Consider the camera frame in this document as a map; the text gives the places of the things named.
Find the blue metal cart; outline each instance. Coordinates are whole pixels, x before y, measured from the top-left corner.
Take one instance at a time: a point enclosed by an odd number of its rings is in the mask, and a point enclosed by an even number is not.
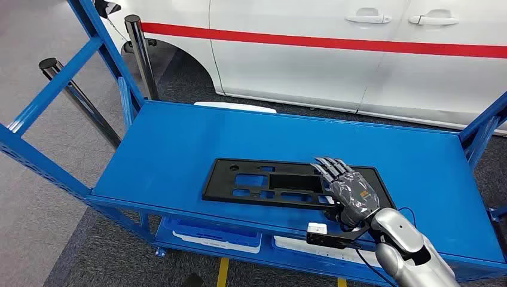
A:
[[[460,133],[145,100],[91,1],[68,2],[90,40],[8,127],[0,126],[0,148],[157,248],[159,255],[164,248],[183,249],[386,285],[365,265],[273,246],[273,236],[305,239],[310,221],[332,224],[320,211],[201,199],[206,176],[218,157],[309,162],[330,155],[353,165],[375,166],[395,204],[413,210],[418,229],[431,239],[459,282],[507,276],[506,256],[472,176],[493,131],[506,120],[507,93]],[[130,127],[97,185],[89,188],[21,135],[95,51],[118,82]],[[311,135],[326,135],[327,140]],[[159,148],[145,148],[150,143]],[[139,212],[139,223],[120,210]],[[186,242],[164,224],[151,234],[148,215],[260,232],[261,249],[250,254]],[[367,239],[363,244],[373,247]]]

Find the black plastic panel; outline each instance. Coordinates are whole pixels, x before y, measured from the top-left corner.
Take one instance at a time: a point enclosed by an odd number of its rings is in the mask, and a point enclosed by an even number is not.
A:
[[[395,208],[377,170],[352,166],[378,193],[381,207]],[[233,203],[336,210],[324,196],[332,194],[326,183],[306,163],[217,158],[203,189],[203,200]]]

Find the car body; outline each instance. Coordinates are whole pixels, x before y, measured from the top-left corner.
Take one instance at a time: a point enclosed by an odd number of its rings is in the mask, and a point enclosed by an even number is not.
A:
[[[229,41],[145,31],[146,38],[193,56],[226,96],[462,129],[507,90],[504,0],[114,3],[121,9],[103,21],[118,49],[128,39],[129,14],[143,23],[238,36]],[[273,37],[303,44],[258,41]],[[355,47],[309,47],[305,41]],[[507,124],[497,134],[507,135]]]

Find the black metal pole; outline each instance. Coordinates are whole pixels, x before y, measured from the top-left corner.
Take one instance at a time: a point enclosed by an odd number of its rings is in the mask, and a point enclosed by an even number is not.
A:
[[[148,98],[150,100],[160,100],[148,57],[146,39],[141,29],[141,19],[137,15],[128,15],[125,17],[125,25],[129,32],[132,48],[134,49],[134,56],[136,57],[143,83],[148,90]]]
[[[39,63],[42,73],[51,81],[63,68],[62,64],[55,58],[47,58]],[[100,112],[95,108],[83,91],[70,80],[63,92],[71,102],[86,116],[86,119],[93,124],[100,134],[114,147],[118,148],[121,139],[114,129],[104,119]]]

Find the red stripe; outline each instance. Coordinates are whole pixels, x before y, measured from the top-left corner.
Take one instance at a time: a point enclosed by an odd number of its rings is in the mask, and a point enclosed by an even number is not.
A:
[[[224,41],[322,47],[345,50],[507,59],[507,46],[436,44],[287,36],[195,28],[158,23],[142,23],[142,29],[146,33]]]

